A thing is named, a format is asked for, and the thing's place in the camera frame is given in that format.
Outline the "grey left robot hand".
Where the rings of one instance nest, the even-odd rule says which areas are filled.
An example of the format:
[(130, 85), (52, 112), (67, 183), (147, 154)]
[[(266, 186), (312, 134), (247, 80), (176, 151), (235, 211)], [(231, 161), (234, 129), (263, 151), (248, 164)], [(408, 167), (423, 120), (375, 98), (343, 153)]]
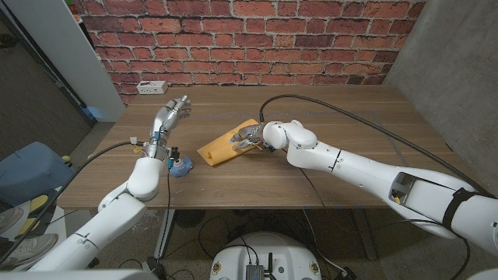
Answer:
[(188, 96), (170, 100), (157, 112), (149, 134), (149, 144), (146, 145), (148, 157), (164, 161), (170, 154), (167, 141), (170, 133), (191, 112), (191, 101)]

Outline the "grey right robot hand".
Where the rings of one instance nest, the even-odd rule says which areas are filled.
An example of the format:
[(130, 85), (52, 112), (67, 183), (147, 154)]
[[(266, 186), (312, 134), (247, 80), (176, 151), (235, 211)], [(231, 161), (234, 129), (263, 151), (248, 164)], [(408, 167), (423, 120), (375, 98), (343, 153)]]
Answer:
[(263, 138), (264, 127), (265, 123), (262, 123), (248, 125), (239, 129), (230, 139), (230, 143), (233, 143), (232, 150), (238, 151), (250, 147), (268, 149), (268, 144)]

